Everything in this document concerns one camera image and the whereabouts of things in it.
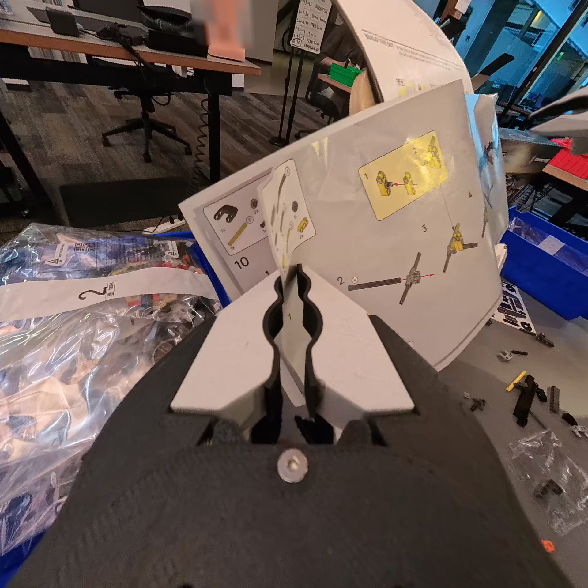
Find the red plastic bin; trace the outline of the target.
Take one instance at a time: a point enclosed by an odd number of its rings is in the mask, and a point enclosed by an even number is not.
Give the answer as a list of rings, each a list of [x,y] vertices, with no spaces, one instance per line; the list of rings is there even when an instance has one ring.
[[[549,162],[549,165],[561,169],[582,180],[587,180],[587,154],[575,155],[569,149],[562,148]]]

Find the small clear plastic bag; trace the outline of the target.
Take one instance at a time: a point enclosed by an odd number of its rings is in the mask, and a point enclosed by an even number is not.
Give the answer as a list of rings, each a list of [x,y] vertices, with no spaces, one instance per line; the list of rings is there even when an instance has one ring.
[[[555,533],[563,536],[587,522],[587,472],[566,453],[554,432],[544,430],[511,443],[507,465]],[[538,499],[534,489],[548,479],[560,484],[565,492]]]

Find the wooden background table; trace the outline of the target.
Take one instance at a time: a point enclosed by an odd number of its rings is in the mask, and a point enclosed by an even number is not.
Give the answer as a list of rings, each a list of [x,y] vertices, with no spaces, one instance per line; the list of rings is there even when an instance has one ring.
[[[571,186],[574,186],[578,189],[583,190],[584,192],[587,192],[587,180],[586,179],[581,179],[571,173],[568,173],[564,170],[562,170],[561,168],[558,168],[556,166],[553,165],[546,165],[543,170],[543,173],[561,180],[567,184],[570,184]]]

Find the white power strip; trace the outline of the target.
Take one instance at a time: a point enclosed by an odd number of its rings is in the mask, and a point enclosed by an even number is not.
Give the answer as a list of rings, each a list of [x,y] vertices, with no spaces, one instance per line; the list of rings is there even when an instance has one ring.
[[[177,232],[186,224],[186,220],[181,215],[170,215],[168,217],[160,218],[156,225],[144,228],[142,234],[150,236],[168,232]]]

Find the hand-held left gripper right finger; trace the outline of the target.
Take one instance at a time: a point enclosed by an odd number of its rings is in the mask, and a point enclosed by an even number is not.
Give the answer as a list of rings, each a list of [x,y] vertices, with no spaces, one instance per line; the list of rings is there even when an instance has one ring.
[[[344,429],[354,420],[404,415],[415,404],[371,316],[308,266],[299,266],[308,415]]]

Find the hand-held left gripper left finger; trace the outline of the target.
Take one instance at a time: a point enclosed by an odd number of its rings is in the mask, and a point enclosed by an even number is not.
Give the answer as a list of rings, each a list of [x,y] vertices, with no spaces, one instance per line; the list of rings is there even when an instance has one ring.
[[[283,394],[276,336],[283,327],[278,271],[224,308],[213,321],[171,401],[175,413],[267,424],[280,430]]]

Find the black office chair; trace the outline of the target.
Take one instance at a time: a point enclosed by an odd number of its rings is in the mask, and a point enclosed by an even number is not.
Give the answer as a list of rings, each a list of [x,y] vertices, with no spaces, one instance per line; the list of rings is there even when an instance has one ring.
[[[109,87],[108,89],[114,93],[115,98],[118,100],[121,100],[124,96],[132,96],[139,99],[141,116],[134,119],[127,119],[125,125],[104,132],[102,134],[103,146],[110,146],[109,138],[111,136],[129,134],[135,130],[142,130],[144,136],[143,160],[147,164],[152,161],[149,147],[154,132],[183,145],[186,155],[191,156],[193,154],[190,143],[177,134],[177,129],[174,125],[158,121],[151,117],[151,114],[155,113],[155,105],[162,107],[169,105],[173,92],[161,89],[152,91],[139,88],[126,89],[119,87]]]

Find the clear plastic bag bundle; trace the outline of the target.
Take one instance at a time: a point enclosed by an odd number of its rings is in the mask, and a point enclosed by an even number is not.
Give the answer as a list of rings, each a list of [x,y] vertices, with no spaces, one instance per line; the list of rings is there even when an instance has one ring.
[[[558,227],[552,227],[541,219],[531,220],[523,215],[512,217],[503,241],[525,242],[535,254],[548,254],[556,261],[587,272],[587,241]]]

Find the lego instruction booklet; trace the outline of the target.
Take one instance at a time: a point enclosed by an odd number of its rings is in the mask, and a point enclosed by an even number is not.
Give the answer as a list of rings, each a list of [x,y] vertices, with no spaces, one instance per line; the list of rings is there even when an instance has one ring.
[[[180,204],[232,300],[300,263],[438,370],[502,299],[495,99],[414,1],[337,1],[374,106]]]

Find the green plastic bin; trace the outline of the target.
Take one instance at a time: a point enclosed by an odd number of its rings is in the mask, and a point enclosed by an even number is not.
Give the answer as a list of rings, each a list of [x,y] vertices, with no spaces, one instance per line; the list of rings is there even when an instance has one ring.
[[[329,70],[329,79],[335,85],[351,90],[355,79],[362,73],[362,70],[352,66],[342,66],[338,63],[332,63]]]

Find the lego sticker sheet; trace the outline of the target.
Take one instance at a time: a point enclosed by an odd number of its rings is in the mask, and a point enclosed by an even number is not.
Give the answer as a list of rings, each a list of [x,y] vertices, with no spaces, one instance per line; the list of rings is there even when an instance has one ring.
[[[530,334],[536,333],[520,290],[508,282],[502,282],[502,299],[490,320]]]

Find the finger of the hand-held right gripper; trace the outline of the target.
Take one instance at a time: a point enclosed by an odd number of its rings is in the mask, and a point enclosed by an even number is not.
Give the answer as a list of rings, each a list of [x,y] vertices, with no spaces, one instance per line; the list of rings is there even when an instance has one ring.
[[[563,114],[530,129],[530,133],[547,138],[571,139],[572,154],[587,154],[587,113]]]
[[[536,110],[528,117],[554,117],[566,113],[587,111],[587,87],[571,92],[561,99],[557,99],[548,105]]]

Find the dark lego beam subassembly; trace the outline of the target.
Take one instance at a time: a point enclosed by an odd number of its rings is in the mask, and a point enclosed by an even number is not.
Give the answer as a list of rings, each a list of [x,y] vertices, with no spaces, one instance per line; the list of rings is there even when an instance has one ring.
[[[540,388],[533,376],[527,371],[522,371],[514,380],[505,388],[506,392],[518,390],[519,396],[513,410],[513,416],[516,424],[521,428],[527,426],[528,418],[531,414],[533,401],[538,399],[542,403],[548,401],[544,389]]]

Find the handwritten whiteboard sign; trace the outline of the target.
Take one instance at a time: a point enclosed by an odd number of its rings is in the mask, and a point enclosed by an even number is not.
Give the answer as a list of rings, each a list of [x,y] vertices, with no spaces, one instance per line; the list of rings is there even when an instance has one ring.
[[[270,144],[278,148],[290,142],[305,56],[320,53],[332,7],[330,1],[290,1],[290,4],[292,5],[288,39],[290,51],[281,119],[278,134],[269,139]]]

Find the wooden top desk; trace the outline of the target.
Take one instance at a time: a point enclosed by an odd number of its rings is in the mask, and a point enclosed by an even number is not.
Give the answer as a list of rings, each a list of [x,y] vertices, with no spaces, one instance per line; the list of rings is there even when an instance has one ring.
[[[202,92],[209,95],[208,106],[211,107],[208,127],[209,141],[209,171],[212,183],[220,180],[221,172],[221,144],[220,144],[220,113],[218,96],[229,95],[232,90],[232,75],[260,76],[259,66],[249,61],[239,62],[214,56],[198,57],[192,55],[176,54],[166,51],[157,51],[144,45],[133,47],[136,55],[120,43],[111,40],[102,40],[90,32],[81,32],[80,37],[60,35],[52,31],[51,27],[43,22],[33,20],[20,20],[16,12],[12,15],[1,10],[1,42],[23,47],[40,49],[55,49],[72,53],[86,54],[92,57],[115,58],[127,61],[140,61],[140,56],[146,63],[154,63],[166,66],[186,67],[197,71],[219,72],[228,76],[228,94],[212,88],[212,82],[206,82]]]

